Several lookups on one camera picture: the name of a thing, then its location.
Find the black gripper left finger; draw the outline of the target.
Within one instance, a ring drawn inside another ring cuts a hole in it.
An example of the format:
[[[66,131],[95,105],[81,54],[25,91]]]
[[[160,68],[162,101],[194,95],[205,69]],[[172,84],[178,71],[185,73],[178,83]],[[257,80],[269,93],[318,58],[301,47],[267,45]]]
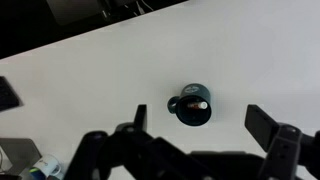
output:
[[[138,106],[134,118],[134,125],[137,129],[142,131],[147,129],[147,106],[145,104]]]

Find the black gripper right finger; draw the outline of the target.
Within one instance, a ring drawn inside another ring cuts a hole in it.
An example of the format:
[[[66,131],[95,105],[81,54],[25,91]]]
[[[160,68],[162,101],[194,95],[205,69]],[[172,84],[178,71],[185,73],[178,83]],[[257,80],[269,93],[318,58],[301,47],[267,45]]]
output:
[[[259,146],[267,152],[279,130],[279,124],[258,105],[249,104],[244,125]]]

